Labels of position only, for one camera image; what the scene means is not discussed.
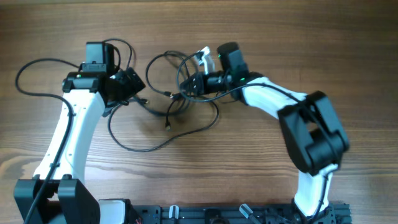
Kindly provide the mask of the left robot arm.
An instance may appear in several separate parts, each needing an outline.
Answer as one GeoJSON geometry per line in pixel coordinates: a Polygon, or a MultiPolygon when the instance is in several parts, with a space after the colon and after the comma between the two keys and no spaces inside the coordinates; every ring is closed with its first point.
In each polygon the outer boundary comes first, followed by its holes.
{"type": "Polygon", "coordinates": [[[112,40],[86,43],[86,59],[62,83],[62,112],[49,148],[31,179],[14,189],[24,223],[135,223],[128,199],[97,200],[85,187],[91,140],[101,117],[145,87],[134,69],[121,68],[112,40]]]}

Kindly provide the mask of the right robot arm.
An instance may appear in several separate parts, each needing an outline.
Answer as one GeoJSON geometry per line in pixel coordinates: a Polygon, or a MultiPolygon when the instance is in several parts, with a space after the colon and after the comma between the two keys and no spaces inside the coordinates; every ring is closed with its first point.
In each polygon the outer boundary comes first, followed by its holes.
{"type": "Polygon", "coordinates": [[[177,77],[178,91],[196,103],[214,102],[216,97],[205,97],[211,93],[231,95],[277,119],[288,155],[298,169],[293,208],[303,223],[319,221],[329,205],[331,178],[349,149],[348,137],[331,101],[321,91],[306,94],[288,90],[250,71],[236,42],[219,46],[217,54],[222,67],[219,71],[209,47],[186,57],[194,58],[204,70],[184,81],[177,77]]]}

